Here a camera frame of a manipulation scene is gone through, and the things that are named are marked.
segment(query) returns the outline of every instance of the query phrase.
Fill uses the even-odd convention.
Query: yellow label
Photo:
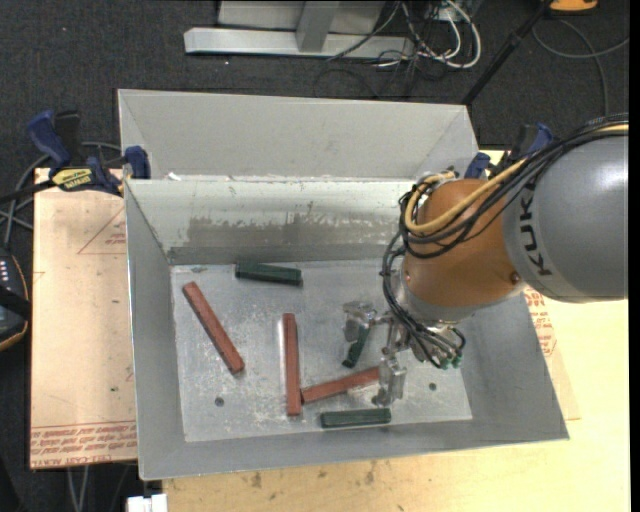
[[[65,181],[62,186],[67,190],[76,188],[80,185],[84,185],[86,183],[91,183],[91,176],[81,176],[80,178],[76,178],[71,181]]]
[[[64,186],[69,189],[84,183],[91,183],[92,174],[91,169],[86,168],[61,169],[58,174],[51,178],[51,181],[58,186]]]

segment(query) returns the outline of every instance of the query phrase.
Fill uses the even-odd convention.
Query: black floor
[[[417,10],[424,2],[408,4]],[[40,156],[26,125],[44,109],[77,109],[84,140],[117,144],[119,88],[460,103],[509,34],[538,5],[536,0],[484,0],[474,18],[482,38],[478,64],[452,72],[426,63],[411,75],[406,64],[394,72],[357,60],[186,56],[184,32],[212,25],[215,2],[1,0],[0,194],[11,191],[22,171]],[[545,18],[536,31],[557,51],[584,54],[625,40],[629,25],[629,0],[601,0],[588,16]],[[401,15],[386,32],[406,33]],[[481,147],[504,148],[523,123],[542,122],[562,135],[594,117],[628,109],[628,45],[598,61],[575,59],[544,49],[531,34],[473,101],[470,113]],[[20,214],[27,222],[31,216],[29,208]],[[32,233],[15,226],[10,242],[30,276]],[[26,510],[73,510],[66,471],[31,472],[26,466],[29,341],[27,337],[0,352],[3,482],[11,484],[15,503],[19,500]],[[73,477],[79,489],[82,469],[74,470]],[[0,484],[0,512],[11,512],[15,503],[2,500],[3,489],[10,492]],[[122,465],[92,468],[87,489],[85,510],[91,512],[108,511],[114,496],[115,510],[120,510],[116,493],[144,491],[136,468]]]

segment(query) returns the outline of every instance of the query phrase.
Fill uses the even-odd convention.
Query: dark green block
[[[360,359],[364,345],[367,342],[369,330],[370,329],[362,325],[358,328],[358,340],[349,347],[349,353],[347,354],[347,358],[342,361],[342,366],[353,368],[356,365],[358,359]]]
[[[335,411],[320,414],[322,428],[366,427],[385,425],[391,421],[391,409],[360,409],[357,411]]]
[[[241,261],[236,265],[236,277],[271,283],[302,285],[302,272],[297,268]]]

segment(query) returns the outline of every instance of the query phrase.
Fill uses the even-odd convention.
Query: cardboard sheet
[[[35,196],[30,467],[137,457],[124,202]]]

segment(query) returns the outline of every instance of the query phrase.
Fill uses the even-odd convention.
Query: wooden stick
[[[352,375],[348,375],[342,379],[332,380],[310,386],[302,390],[302,403],[308,404],[323,398],[329,398],[332,396],[345,393],[351,388],[366,386],[372,384],[378,380],[380,373],[378,367],[369,368]]]
[[[182,292],[229,371],[234,375],[241,372],[244,369],[244,361],[198,285],[193,281],[187,283],[182,287]]]
[[[298,416],[302,412],[300,354],[298,350],[298,326],[293,313],[282,315],[282,327],[284,331],[287,416]]]

